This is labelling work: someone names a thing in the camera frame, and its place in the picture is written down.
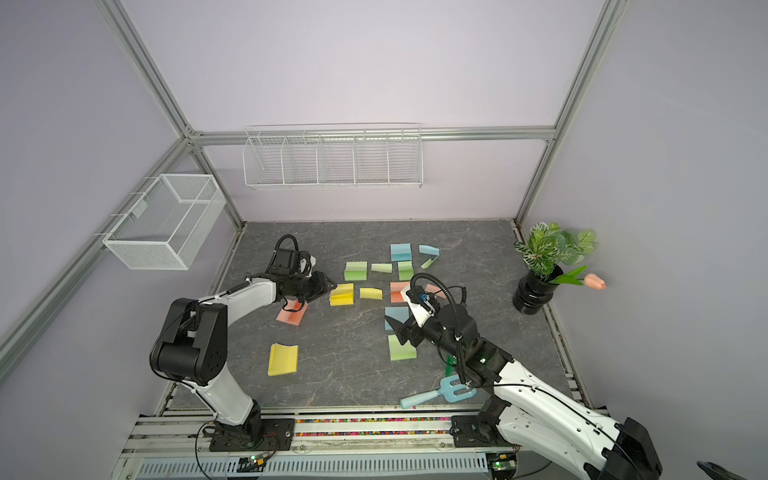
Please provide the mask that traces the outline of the light blue memo pad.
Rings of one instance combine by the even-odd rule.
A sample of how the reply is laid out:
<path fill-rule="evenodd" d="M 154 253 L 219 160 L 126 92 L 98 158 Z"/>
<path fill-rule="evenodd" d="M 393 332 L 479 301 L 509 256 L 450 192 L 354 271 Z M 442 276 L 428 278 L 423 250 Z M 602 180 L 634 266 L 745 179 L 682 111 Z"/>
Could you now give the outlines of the light blue memo pad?
<path fill-rule="evenodd" d="M 392 262 L 404 262 L 412 260 L 412 247 L 410 243 L 399 243 L 390 245 L 390 256 Z"/>
<path fill-rule="evenodd" d="M 404 324 L 410 317 L 410 309 L 408 307 L 386 307 L 385 317 L 396 320 L 399 323 Z"/>

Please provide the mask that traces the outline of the light blue memo pad front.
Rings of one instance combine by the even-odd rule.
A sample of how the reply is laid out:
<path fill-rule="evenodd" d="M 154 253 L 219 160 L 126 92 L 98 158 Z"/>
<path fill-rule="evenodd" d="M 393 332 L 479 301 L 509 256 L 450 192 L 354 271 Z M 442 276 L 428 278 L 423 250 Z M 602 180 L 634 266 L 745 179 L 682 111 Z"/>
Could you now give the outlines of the light blue memo pad front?
<path fill-rule="evenodd" d="M 404 324 L 410 317 L 410 309 L 408 307 L 386 307 L 385 317 L 396 320 L 399 323 Z"/>

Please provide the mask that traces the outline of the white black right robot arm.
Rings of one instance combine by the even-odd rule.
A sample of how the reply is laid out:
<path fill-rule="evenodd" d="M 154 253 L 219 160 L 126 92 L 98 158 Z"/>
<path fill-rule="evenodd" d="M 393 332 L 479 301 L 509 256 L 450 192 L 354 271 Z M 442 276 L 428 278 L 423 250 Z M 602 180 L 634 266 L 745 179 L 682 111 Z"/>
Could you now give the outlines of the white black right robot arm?
<path fill-rule="evenodd" d="M 489 397 L 465 436 L 497 439 L 532 450 L 580 479 L 658 479 L 663 467 L 648 430 L 638 421 L 615 420 L 562 394 L 520 361 L 477 333 L 472 319 L 458 334 L 444 320 L 444 306 L 423 320 L 386 319 L 401 344 L 430 343 L 457 361 L 464 384 Z"/>

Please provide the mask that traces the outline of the torn salmon page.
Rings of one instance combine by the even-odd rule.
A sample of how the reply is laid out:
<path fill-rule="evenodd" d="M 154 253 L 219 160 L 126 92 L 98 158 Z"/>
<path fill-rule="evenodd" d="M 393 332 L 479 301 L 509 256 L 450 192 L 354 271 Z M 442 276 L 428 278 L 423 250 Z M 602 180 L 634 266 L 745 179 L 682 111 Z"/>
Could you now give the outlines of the torn salmon page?
<path fill-rule="evenodd" d="M 439 298 L 446 298 L 445 292 L 439 286 L 434 284 L 428 283 L 426 286 L 424 286 L 424 290 L 428 294 L 435 295 Z"/>

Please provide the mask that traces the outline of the salmon memo pad front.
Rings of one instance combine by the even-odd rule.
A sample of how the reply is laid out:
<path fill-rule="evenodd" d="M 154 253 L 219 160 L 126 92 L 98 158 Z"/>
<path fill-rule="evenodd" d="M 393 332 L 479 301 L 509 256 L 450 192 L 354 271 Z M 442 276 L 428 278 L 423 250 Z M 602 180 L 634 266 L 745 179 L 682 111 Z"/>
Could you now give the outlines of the salmon memo pad front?
<path fill-rule="evenodd" d="M 390 301 L 392 304 L 400 304 L 400 303 L 406 302 L 402 292 L 408 286 L 409 286 L 409 282 L 391 282 L 390 283 Z"/>

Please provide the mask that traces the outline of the torn light blue page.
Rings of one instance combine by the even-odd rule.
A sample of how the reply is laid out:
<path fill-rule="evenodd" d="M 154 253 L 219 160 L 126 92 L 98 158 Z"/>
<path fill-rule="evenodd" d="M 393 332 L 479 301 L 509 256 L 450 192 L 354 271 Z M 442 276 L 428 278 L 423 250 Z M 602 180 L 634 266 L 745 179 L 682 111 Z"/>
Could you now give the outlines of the torn light blue page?
<path fill-rule="evenodd" d="M 420 244 L 419 253 L 431 257 L 438 257 L 440 255 L 440 250 L 434 246 Z"/>

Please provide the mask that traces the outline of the torn yellow page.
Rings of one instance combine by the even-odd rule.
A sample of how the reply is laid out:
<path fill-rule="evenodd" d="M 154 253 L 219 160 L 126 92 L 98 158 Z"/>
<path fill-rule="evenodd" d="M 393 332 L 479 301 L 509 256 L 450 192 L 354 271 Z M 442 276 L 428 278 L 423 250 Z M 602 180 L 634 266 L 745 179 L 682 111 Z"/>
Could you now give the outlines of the torn yellow page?
<path fill-rule="evenodd" d="M 383 300 L 383 291 L 377 288 L 361 287 L 359 289 L 359 296 L 363 300 Z"/>

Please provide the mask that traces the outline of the light green memo pad front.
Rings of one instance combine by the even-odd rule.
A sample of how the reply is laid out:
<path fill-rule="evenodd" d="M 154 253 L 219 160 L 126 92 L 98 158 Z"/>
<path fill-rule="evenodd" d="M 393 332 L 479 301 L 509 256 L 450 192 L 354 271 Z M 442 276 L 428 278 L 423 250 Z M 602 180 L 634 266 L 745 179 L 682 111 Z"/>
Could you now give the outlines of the light green memo pad front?
<path fill-rule="evenodd" d="M 368 276 L 367 261 L 347 262 L 344 269 L 344 280 L 346 282 L 366 281 Z"/>

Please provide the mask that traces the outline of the red memo pad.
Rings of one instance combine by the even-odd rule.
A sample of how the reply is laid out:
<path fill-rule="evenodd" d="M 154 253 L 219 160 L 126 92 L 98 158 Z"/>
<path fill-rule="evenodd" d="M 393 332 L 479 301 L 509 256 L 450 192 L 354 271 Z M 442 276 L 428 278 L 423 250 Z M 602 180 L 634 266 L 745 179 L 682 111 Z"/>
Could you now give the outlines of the red memo pad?
<path fill-rule="evenodd" d="M 299 326 L 307 308 L 307 303 L 291 300 L 280 310 L 276 320 L 284 324 Z"/>

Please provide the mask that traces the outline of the light green memo pad small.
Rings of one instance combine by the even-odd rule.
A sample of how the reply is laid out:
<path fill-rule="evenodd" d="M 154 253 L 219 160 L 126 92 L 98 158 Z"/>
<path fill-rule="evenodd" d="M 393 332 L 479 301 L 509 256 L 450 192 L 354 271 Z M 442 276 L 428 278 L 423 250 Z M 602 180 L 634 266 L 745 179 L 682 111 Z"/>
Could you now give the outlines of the light green memo pad small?
<path fill-rule="evenodd" d="M 411 261 L 400 261 L 398 263 L 398 278 L 400 281 L 409 281 L 414 273 L 415 271 Z"/>

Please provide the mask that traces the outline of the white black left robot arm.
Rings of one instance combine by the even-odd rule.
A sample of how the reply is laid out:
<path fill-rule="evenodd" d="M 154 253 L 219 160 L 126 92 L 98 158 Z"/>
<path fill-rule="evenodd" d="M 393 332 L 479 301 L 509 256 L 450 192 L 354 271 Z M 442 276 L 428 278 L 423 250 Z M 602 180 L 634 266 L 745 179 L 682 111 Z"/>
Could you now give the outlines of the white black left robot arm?
<path fill-rule="evenodd" d="M 254 441 L 264 435 L 261 409 L 227 366 L 228 330 L 250 313 L 275 303 L 300 312 L 337 287 L 315 268 L 316 259 L 301 250 L 292 234 L 279 238 L 266 270 L 212 296 L 179 298 L 169 307 L 148 357 L 151 371 L 177 382 L 214 414 L 221 431 Z"/>

